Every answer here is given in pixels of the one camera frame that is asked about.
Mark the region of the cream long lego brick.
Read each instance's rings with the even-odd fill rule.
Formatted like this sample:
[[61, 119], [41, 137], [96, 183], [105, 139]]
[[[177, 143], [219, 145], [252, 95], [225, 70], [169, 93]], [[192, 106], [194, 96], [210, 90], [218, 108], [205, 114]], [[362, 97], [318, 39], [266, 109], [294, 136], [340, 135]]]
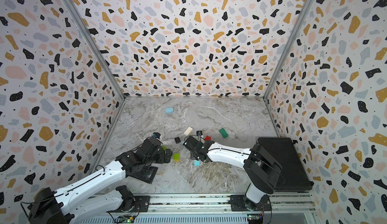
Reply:
[[188, 135], [190, 135], [191, 134], [191, 132], [193, 131], [193, 128], [191, 128], [191, 127], [188, 127], [185, 131], [184, 131], [184, 135], [186, 135], [186, 136], [188, 136]]

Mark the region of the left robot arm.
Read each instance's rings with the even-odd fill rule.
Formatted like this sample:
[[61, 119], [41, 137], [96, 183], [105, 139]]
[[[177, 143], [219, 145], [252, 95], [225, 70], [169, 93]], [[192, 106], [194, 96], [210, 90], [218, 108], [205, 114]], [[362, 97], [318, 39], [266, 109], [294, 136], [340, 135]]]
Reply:
[[21, 202], [21, 208], [31, 224], [76, 224], [101, 213], [140, 212], [140, 204], [125, 185], [101, 197], [94, 194], [128, 177], [151, 183], [157, 173], [154, 164], [168, 164], [172, 155], [158, 138], [147, 137], [93, 174], [57, 190], [41, 190], [34, 202]]

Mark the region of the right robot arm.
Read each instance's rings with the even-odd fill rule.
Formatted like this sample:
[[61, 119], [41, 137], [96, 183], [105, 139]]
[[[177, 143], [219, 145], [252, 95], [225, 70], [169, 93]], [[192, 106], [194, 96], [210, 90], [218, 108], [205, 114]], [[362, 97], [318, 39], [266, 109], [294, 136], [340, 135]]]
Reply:
[[251, 211], [264, 207], [262, 199], [274, 193], [282, 176], [281, 164], [259, 144], [252, 148], [236, 148], [213, 140], [202, 142], [194, 136], [188, 136], [182, 145], [197, 161], [221, 162], [245, 170], [251, 184], [243, 196], [241, 207]]

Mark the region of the dark green long lego brick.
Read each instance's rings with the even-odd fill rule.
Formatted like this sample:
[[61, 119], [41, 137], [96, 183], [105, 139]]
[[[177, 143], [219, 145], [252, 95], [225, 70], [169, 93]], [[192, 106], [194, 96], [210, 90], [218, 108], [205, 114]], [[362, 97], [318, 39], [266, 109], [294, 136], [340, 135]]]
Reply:
[[220, 129], [219, 133], [221, 134], [221, 136], [223, 138], [228, 138], [228, 136], [229, 136], [228, 132], [224, 128]]

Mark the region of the light blue round puck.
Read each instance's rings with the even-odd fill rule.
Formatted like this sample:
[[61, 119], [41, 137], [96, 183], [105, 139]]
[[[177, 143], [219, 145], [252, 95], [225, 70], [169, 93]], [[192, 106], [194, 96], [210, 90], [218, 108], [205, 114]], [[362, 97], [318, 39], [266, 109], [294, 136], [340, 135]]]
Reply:
[[173, 107], [167, 107], [166, 109], [165, 109], [165, 113], [166, 114], [172, 114], [174, 112], [174, 108]]

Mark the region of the green circuit board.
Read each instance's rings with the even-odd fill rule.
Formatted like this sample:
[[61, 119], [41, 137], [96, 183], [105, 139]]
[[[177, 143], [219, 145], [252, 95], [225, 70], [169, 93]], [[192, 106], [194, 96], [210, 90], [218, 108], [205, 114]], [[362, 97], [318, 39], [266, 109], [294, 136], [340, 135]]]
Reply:
[[135, 221], [134, 216], [121, 216], [120, 217], [120, 223], [121, 224], [133, 224]]

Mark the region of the black hard case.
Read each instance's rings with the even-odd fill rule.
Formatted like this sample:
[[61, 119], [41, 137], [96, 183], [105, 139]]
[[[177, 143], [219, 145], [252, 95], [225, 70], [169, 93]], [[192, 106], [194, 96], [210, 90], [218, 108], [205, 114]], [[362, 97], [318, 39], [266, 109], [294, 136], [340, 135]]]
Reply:
[[308, 192], [312, 190], [304, 167], [290, 138], [260, 137], [261, 145], [282, 166], [281, 176], [275, 187], [276, 192]]

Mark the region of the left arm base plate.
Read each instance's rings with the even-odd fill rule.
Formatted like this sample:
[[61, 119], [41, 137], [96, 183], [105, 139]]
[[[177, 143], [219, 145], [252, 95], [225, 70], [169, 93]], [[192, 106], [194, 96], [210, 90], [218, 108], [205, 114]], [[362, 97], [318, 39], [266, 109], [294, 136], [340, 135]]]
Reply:
[[146, 213], [150, 204], [149, 195], [137, 195], [134, 197], [126, 197], [122, 204], [116, 209], [119, 213]]

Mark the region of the aluminium frame rail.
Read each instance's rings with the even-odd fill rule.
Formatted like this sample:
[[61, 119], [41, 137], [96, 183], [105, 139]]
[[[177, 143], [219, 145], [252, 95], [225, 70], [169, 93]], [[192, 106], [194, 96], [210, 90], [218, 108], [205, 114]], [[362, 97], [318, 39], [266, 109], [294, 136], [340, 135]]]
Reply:
[[311, 198], [305, 193], [269, 195], [272, 210], [233, 212], [228, 203], [238, 194], [145, 194], [146, 213], [101, 213], [77, 224], [120, 224], [121, 216], [134, 216], [134, 224], [318, 224]]

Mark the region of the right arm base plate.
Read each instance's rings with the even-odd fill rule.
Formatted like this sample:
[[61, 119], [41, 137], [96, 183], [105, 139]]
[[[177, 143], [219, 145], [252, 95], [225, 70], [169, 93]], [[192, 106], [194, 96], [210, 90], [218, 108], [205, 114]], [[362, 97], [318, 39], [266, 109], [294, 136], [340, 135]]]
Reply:
[[231, 195], [228, 203], [231, 205], [233, 212], [265, 212], [272, 210], [271, 201], [266, 194], [258, 203], [254, 203], [244, 195]]

